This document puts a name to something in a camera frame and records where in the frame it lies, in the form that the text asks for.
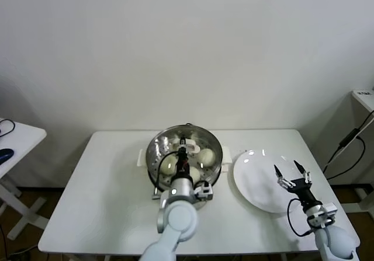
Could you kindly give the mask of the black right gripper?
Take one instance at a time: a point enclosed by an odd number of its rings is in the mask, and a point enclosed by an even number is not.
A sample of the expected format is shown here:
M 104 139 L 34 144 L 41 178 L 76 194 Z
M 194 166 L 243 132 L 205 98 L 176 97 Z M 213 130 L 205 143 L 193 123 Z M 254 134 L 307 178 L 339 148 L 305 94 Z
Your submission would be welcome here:
M 285 179 L 278 169 L 276 165 L 274 165 L 275 173 L 277 176 L 277 183 L 281 187 L 288 187 L 288 192 L 291 194 L 295 194 L 297 198 L 300 200 L 302 207 L 314 207 L 319 206 L 320 201 L 318 201 L 315 196 L 312 194 L 310 188 L 312 186 L 311 184 L 311 178 L 310 178 L 310 172 L 305 170 L 303 165 L 298 163 L 298 161 L 293 161 L 295 166 L 297 167 L 297 170 L 301 174 L 301 177 L 292 181 L 289 181 Z

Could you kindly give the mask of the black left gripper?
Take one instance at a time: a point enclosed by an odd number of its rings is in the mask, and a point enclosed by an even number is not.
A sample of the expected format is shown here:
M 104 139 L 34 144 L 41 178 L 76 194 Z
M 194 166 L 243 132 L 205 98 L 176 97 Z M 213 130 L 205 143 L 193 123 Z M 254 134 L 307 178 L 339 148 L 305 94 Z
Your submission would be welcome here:
M 190 180 L 190 166 L 188 162 L 188 146 L 185 137 L 181 137 L 178 145 L 176 173 L 174 179 L 185 178 Z

